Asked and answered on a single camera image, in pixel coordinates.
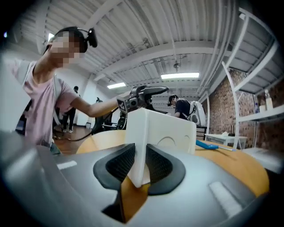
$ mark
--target white column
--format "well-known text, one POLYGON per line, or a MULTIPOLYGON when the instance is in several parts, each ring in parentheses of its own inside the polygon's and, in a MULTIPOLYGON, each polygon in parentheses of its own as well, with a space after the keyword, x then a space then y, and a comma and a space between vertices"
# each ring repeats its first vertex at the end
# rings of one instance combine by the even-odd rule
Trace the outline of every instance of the white column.
POLYGON ((209 104, 209 95, 208 91, 206 92, 206 98, 207 98, 207 130, 206 134, 209 134, 209 127, 210 127, 210 104, 209 104))
POLYGON ((231 88, 232 88, 232 93, 233 93, 233 98, 234 98, 234 103, 235 103, 235 114, 236 114, 236 131, 235 131, 235 139, 234 139, 234 146, 233 148, 236 149, 237 148, 237 145, 238 145, 238 140, 239 140, 239 130, 240 130, 240 126, 239 126, 239 117, 240 117, 240 113, 239 113, 239 102, 238 102, 238 99, 237 99, 237 94, 235 92, 235 89, 234 89, 234 83, 233 83, 233 80, 232 80, 232 77, 226 67, 226 64, 224 62, 222 62, 222 66, 224 67, 225 69, 225 72, 227 74, 227 77, 229 79, 229 82, 230 82, 230 85, 231 85, 231 88))

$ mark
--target white plastic cover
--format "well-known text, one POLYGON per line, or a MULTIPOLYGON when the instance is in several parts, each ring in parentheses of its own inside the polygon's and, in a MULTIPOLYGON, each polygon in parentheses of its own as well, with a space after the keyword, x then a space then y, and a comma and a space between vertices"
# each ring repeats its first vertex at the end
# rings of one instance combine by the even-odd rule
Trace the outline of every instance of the white plastic cover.
POLYGON ((145 165, 147 144, 169 146, 194 154, 195 141, 196 125, 193 122, 144 108, 128 113, 125 143, 135 143, 136 149, 129 178, 137 188, 150 181, 145 165))
POLYGON ((202 104, 196 101, 191 102, 190 113, 193 111, 194 107, 196 107, 196 111, 190 115, 189 120, 194 122, 197 126, 206 126, 206 116, 202 104))

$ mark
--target person wearing headset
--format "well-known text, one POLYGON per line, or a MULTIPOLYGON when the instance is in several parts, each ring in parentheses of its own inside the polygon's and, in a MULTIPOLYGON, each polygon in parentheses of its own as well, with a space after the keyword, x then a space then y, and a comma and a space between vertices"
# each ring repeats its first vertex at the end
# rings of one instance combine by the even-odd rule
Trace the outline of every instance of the person wearing headset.
MULTIPOLYGON (((43 56, 29 64, 23 89, 30 96, 32 103, 29 111, 25 112, 24 134, 30 142, 49 147, 53 154, 60 153, 52 142, 52 121, 55 107, 60 108, 61 112, 73 107, 89 117, 99 117, 118 106, 116 97, 105 102, 89 104, 61 79, 58 79, 61 92, 58 99, 54 100, 55 70, 68 65, 86 51, 87 42, 82 32, 76 27, 68 27, 57 32, 48 42, 43 56)), ((20 63, 21 61, 17 59, 6 62, 6 66, 16 78, 20 63)), ((128 91, 121 96, 125 97, 129 93, 128 91)))
MULTIPOLYGON (((78 86, 74 87, 75 93, 78 93, 78 86)), ((73 121, 75 117, 76 109, 74 107, 70 107, 70 110, 68 110, 63 117, 63 132, 65 133, 67 131, 67 121, 69 118, 69 133, 73 132, 73 121)))
POLYGON ((177 95, 173 94, 169 97, 168 106, 175 106, 174 116, 187 120, 190 111, 190 103, 184 99, 179 98, 177 95))

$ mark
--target fluorescent light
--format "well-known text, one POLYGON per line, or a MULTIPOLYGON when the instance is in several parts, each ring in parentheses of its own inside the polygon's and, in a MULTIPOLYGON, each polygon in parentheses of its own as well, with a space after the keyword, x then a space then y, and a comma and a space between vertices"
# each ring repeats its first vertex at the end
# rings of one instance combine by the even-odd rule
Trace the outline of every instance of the fluorescent light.
POLYGON ((49 33, 49 34, 48 34, 48 41, 49 41, 53 36, 54 36, 54 34, 49 33))
POLYGON ((117 88, 117 87, 125 87, 125 83, 116 83, 116 84, 112 84, 107 86, 109 89, 113 89, 113 88, 117 88))
POLYGON ((174 73, 174 74, 165 74, 161 75, 161 78, 164 79, 173 79, 173 78, 197 78, 199 73, 174 73))

